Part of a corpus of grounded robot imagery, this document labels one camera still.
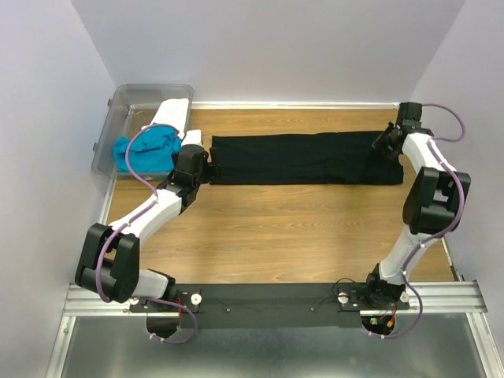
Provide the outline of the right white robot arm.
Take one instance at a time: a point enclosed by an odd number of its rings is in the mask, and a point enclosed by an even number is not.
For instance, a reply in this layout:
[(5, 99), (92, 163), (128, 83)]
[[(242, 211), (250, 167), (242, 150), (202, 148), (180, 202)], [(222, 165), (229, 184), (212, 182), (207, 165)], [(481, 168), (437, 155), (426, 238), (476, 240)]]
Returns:
[(459, 225), (471, 177), (447, 161), (419, 121), (390, 123), (372, 147), (387, 158), (407, 157), (416, 173), (402, 209), (402, 231), (362, 289), (364, 303), (378, 309), (400, 300), (425, 251)]

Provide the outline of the black t shirt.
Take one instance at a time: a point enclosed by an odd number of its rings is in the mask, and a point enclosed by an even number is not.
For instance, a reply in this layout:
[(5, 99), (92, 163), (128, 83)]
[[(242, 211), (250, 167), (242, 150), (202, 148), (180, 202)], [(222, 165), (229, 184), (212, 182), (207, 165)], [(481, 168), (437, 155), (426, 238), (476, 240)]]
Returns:
[(372, 148), (376, 131), (256, 136), (213, 136), (220, 175), (211, 184), (345, 184), (393, 186), (403, 183), (397, 159)]

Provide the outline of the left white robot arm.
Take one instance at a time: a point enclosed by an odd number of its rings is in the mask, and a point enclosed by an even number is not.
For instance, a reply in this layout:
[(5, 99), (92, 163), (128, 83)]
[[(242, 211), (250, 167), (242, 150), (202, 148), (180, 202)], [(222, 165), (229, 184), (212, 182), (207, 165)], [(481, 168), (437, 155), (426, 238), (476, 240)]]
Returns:
[(75, 283), (104, 302), (124, 303), (147, 298), (158, 311), (176, 301), (176, 279), (139, 268), (141, 246), (168, 221), (181, 215), (196, 199), (199, 188), (220, 175), (217, 148), (189, 144), (173, 156), (175, 166), (153, 194), (127, 216), (87, 231)]

